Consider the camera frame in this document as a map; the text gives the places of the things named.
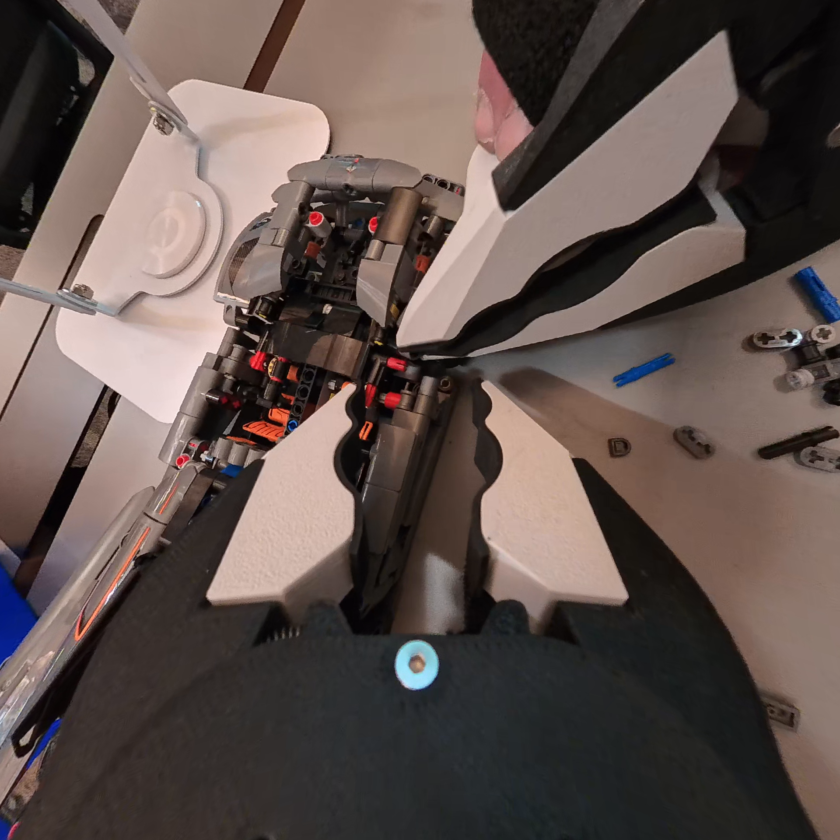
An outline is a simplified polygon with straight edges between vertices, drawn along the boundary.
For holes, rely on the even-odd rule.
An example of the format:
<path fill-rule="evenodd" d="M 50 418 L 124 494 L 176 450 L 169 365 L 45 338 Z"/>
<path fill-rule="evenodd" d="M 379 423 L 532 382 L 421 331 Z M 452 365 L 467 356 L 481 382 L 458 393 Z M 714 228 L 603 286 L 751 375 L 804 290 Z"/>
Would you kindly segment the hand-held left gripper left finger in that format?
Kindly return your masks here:
<path fill-rule="evenodd" d="M 206 598 L 216 606 L 278 602 L 299 623 L 310 604 L 352 587 L 354 497 L 334 457 L 351 430 L 347 385 L 262 459 Z"/>

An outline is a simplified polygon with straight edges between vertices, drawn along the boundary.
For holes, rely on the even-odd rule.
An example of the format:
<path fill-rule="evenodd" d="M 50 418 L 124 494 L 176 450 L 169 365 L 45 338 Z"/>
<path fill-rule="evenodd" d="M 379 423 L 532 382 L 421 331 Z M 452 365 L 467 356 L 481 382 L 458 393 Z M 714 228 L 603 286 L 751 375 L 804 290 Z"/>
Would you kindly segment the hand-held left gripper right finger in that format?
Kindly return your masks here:
<path fill-rule="evenodd" d="M 517 601 L 542 631 L 558 602 L 620 606 L 627 589 L 572 456 L 495 385 L 472 383 L 474 499 L 466 555 L 466 625 Z"/>

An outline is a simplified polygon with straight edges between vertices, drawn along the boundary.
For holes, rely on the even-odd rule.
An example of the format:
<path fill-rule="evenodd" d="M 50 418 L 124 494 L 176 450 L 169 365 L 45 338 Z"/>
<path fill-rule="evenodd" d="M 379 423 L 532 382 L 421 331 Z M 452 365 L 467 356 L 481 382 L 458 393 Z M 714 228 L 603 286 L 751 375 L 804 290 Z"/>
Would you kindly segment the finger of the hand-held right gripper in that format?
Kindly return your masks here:
<path fill-rule="evenodd" d="M 504 210 L 497 158 L 476 147 L 463 213 L 402 315 L 396 345 L 453 340 L 513 298 L 552 257 L 658 210 L 686 188 L 738 99 L 722 30 L 517 209 Z"/>
<path fill-rule="evenodd" d="M 746 231 L 714 184 L 692 185 L 640 222 L 543 267 L 426 357 L 460 358 L 588 332 L 743 262 Z"/>

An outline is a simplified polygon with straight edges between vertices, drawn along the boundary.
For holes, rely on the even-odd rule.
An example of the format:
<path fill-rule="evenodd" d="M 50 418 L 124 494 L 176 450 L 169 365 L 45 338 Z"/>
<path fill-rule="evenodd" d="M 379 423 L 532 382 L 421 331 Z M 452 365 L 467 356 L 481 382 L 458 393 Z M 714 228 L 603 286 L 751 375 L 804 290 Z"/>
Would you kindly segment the grey lego car model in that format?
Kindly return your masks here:
<path fill-rule="evenodd" d="M 163 478 L 129 500 L 3 663 L 2 745 L 19 763 L 65 714 L 104 627 L 153 558 L 221 522 L 239 492 L 246 505 L 262 459 L 347 385 L 351 430 L 334 465 L 354 500 L 352 587 L 340 602 L 317 602 L 338 604 L 355 632 L 392 629 L 455 399 L 445 367 L 401 351 L 397 331 L 466 188 L 355 155 L 298 164 L 288 179 L 222 264 L 214 299 L 227 331 L 164 441 Z M 222 555 L 199 586 L 200 606 L 245 605 L 207 600 L 244 509 L 229 536 L 210 538 Z"/>

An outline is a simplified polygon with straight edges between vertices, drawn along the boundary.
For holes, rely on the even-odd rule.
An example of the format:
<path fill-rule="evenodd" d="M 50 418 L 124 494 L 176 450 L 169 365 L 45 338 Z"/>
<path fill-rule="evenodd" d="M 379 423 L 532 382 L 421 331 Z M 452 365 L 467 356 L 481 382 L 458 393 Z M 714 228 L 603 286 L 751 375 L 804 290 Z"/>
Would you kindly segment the blue lego pin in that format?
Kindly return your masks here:
<path fill-rule="evenodd" d="M 636 383 L 645 377 L 652 375 L 658 371 L 668 368 L 676 363 L 676 358 L 672 353 L 663 353 L 652 360 L 635 365 L 634 367 L 615 375 L 612 378 L 612 383 L 615 387 L 625 387 L 627 385 Z"/>
<path fill-rule="evenodd" d="M 808 266 L 797 271 L 794 280 L 813 308 L 820 314 L 822 322 L 829 324 L 839 322 L 839 300 L 812 267 Z"/>

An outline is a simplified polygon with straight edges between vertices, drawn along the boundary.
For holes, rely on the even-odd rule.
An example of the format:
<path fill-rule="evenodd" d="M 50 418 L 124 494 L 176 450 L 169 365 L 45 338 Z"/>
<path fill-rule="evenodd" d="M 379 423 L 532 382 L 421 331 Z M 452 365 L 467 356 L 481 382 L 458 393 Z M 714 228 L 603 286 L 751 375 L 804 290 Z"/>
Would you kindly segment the grey two-hole lego connector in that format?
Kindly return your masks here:
<path fill-rule="evenodd" d="M 715 445 L 696 427 L 679 426 L 675 428 L 673 438 L 678 446 L 695 459 L 705 460 L 716 454 Z"/>

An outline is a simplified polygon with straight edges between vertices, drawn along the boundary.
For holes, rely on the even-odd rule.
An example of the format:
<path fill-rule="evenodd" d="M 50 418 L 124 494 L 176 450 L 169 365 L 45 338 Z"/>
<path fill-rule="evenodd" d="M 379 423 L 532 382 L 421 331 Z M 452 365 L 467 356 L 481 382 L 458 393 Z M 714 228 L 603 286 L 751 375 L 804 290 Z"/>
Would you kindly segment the cluster of small lego connectors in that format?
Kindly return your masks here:
<path fill-rule="evenodd" d="M 749 345 L 756 351 L 787 353 L 791 357 L 792 367 L 784 373 L 788 392 L 818 387 L 825 403 L 839 406 L 838 330 L 833 324 L 817 324 L 805 331 L 765 329 L 749 336 Z"/>

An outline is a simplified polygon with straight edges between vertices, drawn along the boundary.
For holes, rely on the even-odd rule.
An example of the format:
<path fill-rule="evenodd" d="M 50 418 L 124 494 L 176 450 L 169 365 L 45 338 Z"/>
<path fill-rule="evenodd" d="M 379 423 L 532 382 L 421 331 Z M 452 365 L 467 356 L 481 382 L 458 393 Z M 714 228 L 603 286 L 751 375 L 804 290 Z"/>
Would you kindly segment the person's right hand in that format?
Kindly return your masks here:
<path fill-rule="evenodd" d="M 480 147 L 503 161 L 539 124 L 551 100 L 551 75 L 524 44 L 485 51 L 479 64 L 474 128 Z"/>

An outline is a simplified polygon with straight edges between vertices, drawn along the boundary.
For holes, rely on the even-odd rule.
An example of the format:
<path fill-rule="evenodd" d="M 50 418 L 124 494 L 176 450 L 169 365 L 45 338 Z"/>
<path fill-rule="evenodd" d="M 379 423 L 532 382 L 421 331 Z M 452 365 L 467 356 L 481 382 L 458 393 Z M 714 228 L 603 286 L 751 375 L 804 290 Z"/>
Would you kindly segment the blue plastic bin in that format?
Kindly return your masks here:
<path fill-rule="evenodd" d="M 1 567 L 1 665 L 10 657 L 23 642 L 28 631 L 35 625 L 36 616 L 25 598 L 17 593 L 11 577 Z M 51 726 L 38 742 L 34 750 L 28 754 L 24 768 L 27 768 L 35 758 L 45 749 L 49 738 L 53 737 L 60 727 L 61 718 L 53 720 Z M 17 758 L 14 748 L 2 745 L 1 769 L 2 779 L 5 771 L 10 770 L 10 760 Z"/>

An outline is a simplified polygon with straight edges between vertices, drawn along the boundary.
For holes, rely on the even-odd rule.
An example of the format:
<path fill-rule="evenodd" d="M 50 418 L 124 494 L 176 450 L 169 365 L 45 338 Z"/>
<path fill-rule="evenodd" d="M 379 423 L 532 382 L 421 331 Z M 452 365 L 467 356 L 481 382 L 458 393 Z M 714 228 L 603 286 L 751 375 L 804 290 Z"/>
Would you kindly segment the black shelf unit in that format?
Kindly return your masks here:
<path fill-rule="evenodd" d="M 2 245 L 27 247 L 111 63 L 61 2 L 1 2 Z"/>

